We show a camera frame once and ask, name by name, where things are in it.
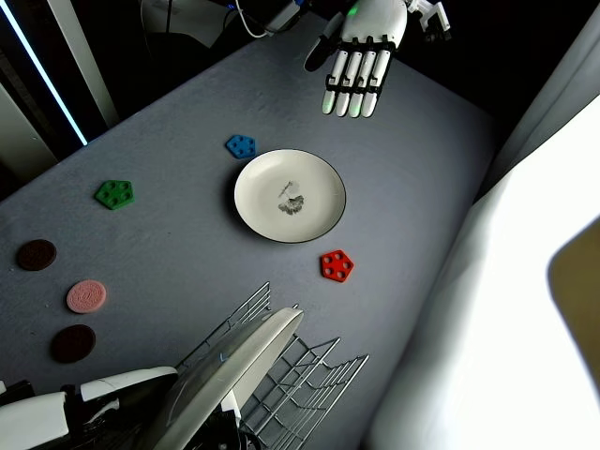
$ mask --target dark brown cookie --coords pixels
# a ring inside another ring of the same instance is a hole
[[[72,325],[54,336],[50,351],[55,361],[74,363],[90,354],[95,345],[94,330],[86,325]]]
[[[36,239],[19,248],[17,263],[25,270],[42,270],[56,259],[56,247],[52,242]]]

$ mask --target round coaster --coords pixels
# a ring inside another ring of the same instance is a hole
[[[36,239],[19,248],[17,263],[25,270],[42,270],[56,259],[56,247],[52,242]]]
[[[106,288],[93,279],[77,283],[67,294],[68,308],[79,314],[98,311],[105,301]]]
[[[52,339],[52,358],[59,363],[74,363],[90,354],[96,345],[96,334],[89,326],[72,325]]]

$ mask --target metal wire basket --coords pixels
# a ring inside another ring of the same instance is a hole
[[[177,365],[180,373],[241,323],[271,309],[267,281]],[[341,339],[308,346],[296,334],[242,409],[243,426],[273,450],[297,450],[333,409],[368,360],[357,356],[331,366],[325,358]]]

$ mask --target plate rim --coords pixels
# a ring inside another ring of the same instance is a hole
[[[337,218],[336,222],[329,228],[329,230],[327,230],[326,232],[324,232],[323,234],[319,234],[316,237],[312,237],[310,239],[306,239],[304,241],[279,241],[277,239],[274,239],[272,237],[269,236],[265,236],[264,234],[262,234],[261,232],[255,230],[249,223],[246,222],[246,220],[242,217],[242,215],[240,214],[240,208],[237,204],[237,188],[238,185],[240,183],[240,178],[242,177],[242,174],[244,173],[244,171],[247,169],[248,166],[250,166],[250,164],[253,164],[254,161],[259,160],[260,158],[269,155],[271,153],[275,153],[275,152],[287,152],[293,150],[294,152],[300,152],[300,153],[306,153],[308,155],[311,155],[312,157],[315,157],[317,159],[320,159],[322,162],[324,162],[325,164],[327,164],[332,171],[334,171],[334,173],[337,175],[337,178],[339,178],[339,182],[341,183],[342,188],[344,189],[344,205],[342,207],[341,213],[339,215],[339,217]],[[336,170],[336,168],[334,166],[332,166],[327,160],[325,160],[324,158],[320,157],[319,155],[315,155],[314,153],[311,152],[307,152],[306,150],[299,150],[297,148],[276,148],[274,150],[269,150],[268,152],[264,152],[261,153],[260,155],[256,156],[255,158],[253,158],[248,164],[246,164],[244,166],[244,168],[242,169],[242,171],[237,175],[237,178],[235,179],[235,187],[233,188],[233,203],[235,203],[235,212],[237,213],[237,216],[239,216],[242,221],[252,230],[254,231],[256,234],[258,234],[259,236],[268,239],[269,241],[272,242],[278,242],[280,244],[304,244],[306,242],[310,242],[310,241],[314,241],[316,239],[319,239],[323,236],[325,236],[326,234],[330,233],[334,228],[336,228],[336,226],[339,224],[339,222],[341,221],[341,218],[344,216],[344,213],[346,212],[346,204],[348,202],[348,194],[347,194],[347,190],[346,190],[346,185],[344,184],[344,180],[342,179],[341,175],[339,174],[339,172]]]

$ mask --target robot finger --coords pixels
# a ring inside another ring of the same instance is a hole
[[[329,114],[334,109],[336,104],[336,90],[329,89],[329,86],[337,86],[341,79],[344,68],[346,67],[346,61],[348,60],[348,52],[340,50],[337,54],[336,63],[331,71],[331,74],[327,76],[325,95],[322,99],[322,112],[323,114]]]
[[[363,97],[365,96],[365,89],[367,88],[368,77],[370,76],[373,65],[375,64],[376,55],[377,54],[375,52],[369,51],[366,52],[365,56],[363,57],[358,78],[356,79],[355,87],[357,92],[354,92],[350,99],[350,117],[358,117],[360,115],[360,110],[363,105]]]
[[[362,59],[363,54],[360,52],[353,52],[350,56],[346,74],[341,80],[342,87],[347,88],[348,91],[340,92],[337,96],[336,114],[338,117],[343,117],[346,114],[346,111],[348,111],[348,105],[350,104],[350,89],[354,86],[354,79],[356,78]]]
[[[370,117],[375,111],[377,105],[377,95],[381,91],[383,77],[391,62],[391,53],[387,50],[381,50],[377,55],[377,61],[373,68],[373,72],[368,78],[367,93],[363,100],[361,114],[363,117]]]

